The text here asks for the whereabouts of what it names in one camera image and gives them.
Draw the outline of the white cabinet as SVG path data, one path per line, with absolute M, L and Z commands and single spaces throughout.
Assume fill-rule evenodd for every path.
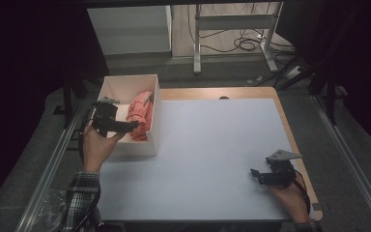
M 170 6 L 87 10 L 104 55 L 171 50 Z

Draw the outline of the white metal desk frame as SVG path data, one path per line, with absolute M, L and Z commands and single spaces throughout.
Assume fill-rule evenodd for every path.
M 268 31 L 260 48 L 272 73 L 278 68 L 271 55 L 271 39 L 279 19 L 281 2 L 277 2 L 273 12 L 269 14 L 220 14 L 201 15 L 200 4 L 195 5 L 195 42 L 193 53 L 193 71 L 201 72 L 200 32 L 207 30 L 239 30 L 239 29 L 265 29 Z

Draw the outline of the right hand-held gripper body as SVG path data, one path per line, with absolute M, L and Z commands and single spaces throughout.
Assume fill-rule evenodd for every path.
M 266 162 L 271 169 L 269 177 L 273 178 L 274 186 L 285 189 L 296 179 L 296 170 L 291 160 L 300 158 L 300 154 L 284 150 L 277 150 L 272 155 L 266 157 Z

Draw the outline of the person's left hand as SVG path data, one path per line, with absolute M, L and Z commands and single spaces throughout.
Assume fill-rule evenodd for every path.
M 124 133 L 116 133 L 109 138 L 103 137 L 92 126 L 87 126 L 83 132 L 83 170 L 99 172 L 124 136 Z

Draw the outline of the aluminium rail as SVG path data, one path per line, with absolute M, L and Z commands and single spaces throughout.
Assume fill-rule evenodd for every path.
M 323 100 L 320 97 L 311 96 L 311 100 L 313 100 L 319 115 L 328 130 L 328 133 L 333 140 L 337 150 L 339 151 L 340 156 L 344 160 L 348 170 L 350 171 L 351 175 L 353 176 L 357 187 L 362 194 L 363 198 L 365 199 L 370 211 L 371 211 L 371 184 L 368 181 L 366 175 L 362 171 L 360 165 L 358 164 L 354 153 L 350 149 L 348 143 L 344 139 L 342 133 L 340 132 L 339 128 L 328 118 L 326 112 L 327 109 L 323 103 Z
M 43 170 L 43 174 L 39 179 L 37 186 L 35 187 L 35 190 L 14 232 L 30 232 L 32 230 L 33 223 L 39 211 L 41 210 L 43 198 L 46 195 L 46 192 L 55 177 L 57 168 L 62 160 L 75 126 L 78 122 L 79 114 L 82 111 L 83 104 L 83 101 L 78 101 L 76 106 L 73 108 L 73 116 L 71 117 L 71 121 L 69 125 L 65 129 L 63 129 L 62 134 L 50 156 L 50 159 L 48 160 L 48 163 Z

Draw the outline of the person's right hand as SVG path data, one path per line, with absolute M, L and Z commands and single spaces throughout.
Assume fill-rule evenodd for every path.
M 293 222 L 308 223 L 311 221 L 302 192 L 295 184 L 291 184 L 285 189 L 269 186 L 269 190 L 281 203 Z

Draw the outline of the white box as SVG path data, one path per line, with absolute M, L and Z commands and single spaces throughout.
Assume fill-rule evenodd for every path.
M 119 141 L 114 156 L 155 156 L 158 150 L 161 99 L 156 74 L 106 76 L 96 102 L 112 102 L 117 107 L 116 121 L 127 122 L 128 107 L 134 98 L 145 91 L 152 91 L 153 116 L 146 141 L 135 141 L 129 133 Z M 116 133 L 107 134 L 107 138 Z

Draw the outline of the dark metal stand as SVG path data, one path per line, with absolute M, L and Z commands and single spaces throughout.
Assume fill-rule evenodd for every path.
M 315 76 L 308 86 L 308 92 L 311 95 L 319 95 L 323 89 L 326 89 L 326 116 L 336 126 L 335 101 L 337 100 L 337 95 L 335 65 L 328 59 L 321 61 L 315 66 Z
M 67 128 L 72 119 L 72 100 L 71 93 L 74 93 L 78 99 L 84 99 L 88 95 L 88 90 L 83 83 L 83 78 L 77 75 L 66 74 L 63 82 L 63 104 L 57 105 L 53 111 L 54 115 L 64 115 L 64 128 Z

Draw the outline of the clear plastic bag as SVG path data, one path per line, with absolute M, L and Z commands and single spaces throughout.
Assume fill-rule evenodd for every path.
M 58 232 L 66 208 L 66 192 L 50 188 L 34 220 L 31 232 Z

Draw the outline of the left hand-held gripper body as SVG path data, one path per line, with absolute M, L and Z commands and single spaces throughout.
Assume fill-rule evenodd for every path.
M 95 111 L 93 115 L 92 127 L 99 132 L 103 137 L 112 131 L 116 132 L 116 113 L 118 107 L 108 101 L 97 101 L 95 104 Z

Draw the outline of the light blue table mat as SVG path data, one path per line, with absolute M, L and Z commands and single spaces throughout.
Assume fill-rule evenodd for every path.
M 290 150 L 272 99 L 163 101 L 158 152 L 112 158 L 100 173 L 104 220 L 283 221 L 250 174 Z

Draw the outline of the white power strip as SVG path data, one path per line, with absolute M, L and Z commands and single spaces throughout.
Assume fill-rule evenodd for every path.
M 303 71 L 303 67 L 300 67 L 300 66 L 295 66 L 294 68 L 292 68 L 287 74 L 286 74 L 286 77 L 288 79 L 292 79 L 294 77 L 296 77 L 297 75 L 299 75 L 301 72 Z

